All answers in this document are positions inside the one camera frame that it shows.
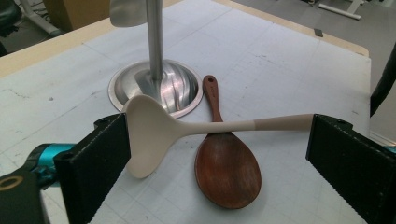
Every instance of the table surface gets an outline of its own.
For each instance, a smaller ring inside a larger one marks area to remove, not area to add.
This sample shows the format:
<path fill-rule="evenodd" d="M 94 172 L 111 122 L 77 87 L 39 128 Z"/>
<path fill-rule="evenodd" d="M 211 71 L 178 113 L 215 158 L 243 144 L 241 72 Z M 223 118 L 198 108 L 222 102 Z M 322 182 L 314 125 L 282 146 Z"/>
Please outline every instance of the table surface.
<path fill-rule="evenodd" d="M 369 131 L 371 60 L 356 52 L 210 0 L 163 10 L 163 54 L 219 82 L 224 120 L 318 113 Z M 42 143 L 76 143 L 93 122 L 118 113 L 107 96 L 122 67 L 149 57 L 145 25 L 105 34 L 0 79 L 0 175 Z M 185 121 L 210 121 L 206 99 Z M 365 223 L 305 160 L 309 133 L 235 133 L 262 171 L 258 198 L 225 210 L 199 190 L 196 149 L 177 141 L 148 178 L 126 171 L 92 223 Z M 59 189 L 43 191 L 52 223 L 67 223 Z"/>

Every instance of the metal stand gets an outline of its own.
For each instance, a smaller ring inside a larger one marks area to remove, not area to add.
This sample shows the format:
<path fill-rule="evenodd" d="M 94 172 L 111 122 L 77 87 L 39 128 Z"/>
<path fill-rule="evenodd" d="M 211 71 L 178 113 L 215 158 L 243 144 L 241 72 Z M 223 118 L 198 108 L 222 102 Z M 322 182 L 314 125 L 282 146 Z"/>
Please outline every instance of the metal stand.
<path fill-rule="evenodd" d="M 148 0 L 146 4 L 149 61 L 133 63 L 121 69 L 111 79 L 108 94 L 118 110 L 122 110 L 123 105 L 136 95 L 149 95 L 171 116 L 179 118 L 201 101 L 201 80 L 186 65 L 163 60 L 163 1 Z"/>

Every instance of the floor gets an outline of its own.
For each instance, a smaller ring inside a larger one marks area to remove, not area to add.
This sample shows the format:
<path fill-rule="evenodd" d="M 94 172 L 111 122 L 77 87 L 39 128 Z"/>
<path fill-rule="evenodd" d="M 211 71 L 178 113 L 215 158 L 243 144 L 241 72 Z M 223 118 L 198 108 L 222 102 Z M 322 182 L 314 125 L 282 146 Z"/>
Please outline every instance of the floor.
<path fill-rule="evenodd" d="M 30 0 L 39 13 L 45 13 L 42 0 Z M 323 33 L 333 35 L 346 41 L 367 48 L 372 59 L 372 91 L 381 77 L 389 54 L 396 41 L 396 0 L 372 0 L 359 6 L 356 14 L 359 21 L 318 8 L 318 2 L 312 7 L 301 0 L 234 0 L 242 5 L 253 7 L 288 21 L 310 28 L 318 28 Z M 350 2 L 346 0 L 320 0 L 320 3 L 347 9 Z M 0 41 L 9 51 L 27 48 L 33 44 L 49 39 L 49 36 L 36 28 L 28 20 L 21 20 L 20 30 Z M 380 139 L 396 142 L 396 88 L 371 118 L 371 131 Z"/>

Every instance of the round metal base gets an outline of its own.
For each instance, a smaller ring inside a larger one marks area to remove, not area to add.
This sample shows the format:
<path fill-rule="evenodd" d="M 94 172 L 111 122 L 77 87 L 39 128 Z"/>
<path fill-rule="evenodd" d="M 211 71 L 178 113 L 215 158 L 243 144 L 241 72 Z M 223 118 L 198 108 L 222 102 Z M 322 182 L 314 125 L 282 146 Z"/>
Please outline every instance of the round metal base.
<path fill-rule="evenodd" d="M 154 80 L 149 61 L 133 63 L 111 79 L 108 95 L 121 111 L 125 103 L 140 94 L 149 95 L 174 118 L 191 112 L 201 101 L 201 79 L 184 64 L 163 60 L 163 79 Z"/>

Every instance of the dark wooden spoon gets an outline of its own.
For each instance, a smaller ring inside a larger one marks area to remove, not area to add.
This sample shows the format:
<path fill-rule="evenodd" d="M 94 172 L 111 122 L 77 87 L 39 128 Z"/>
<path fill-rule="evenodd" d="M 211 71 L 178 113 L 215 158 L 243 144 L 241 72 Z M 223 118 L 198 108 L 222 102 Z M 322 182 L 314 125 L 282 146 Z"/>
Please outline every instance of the dark wooden spoon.
<path fill-rule="evenodd" d="M 213 122 L 223 122 L 219 112 L 218 82 L 203 81 Z M 195 177 L 202 193 L 219 206 L 235 209 L 252 203 L 262 187 L 259 164 L 250 149 L 233 133 L 210 133 L 198 148 Z"/>

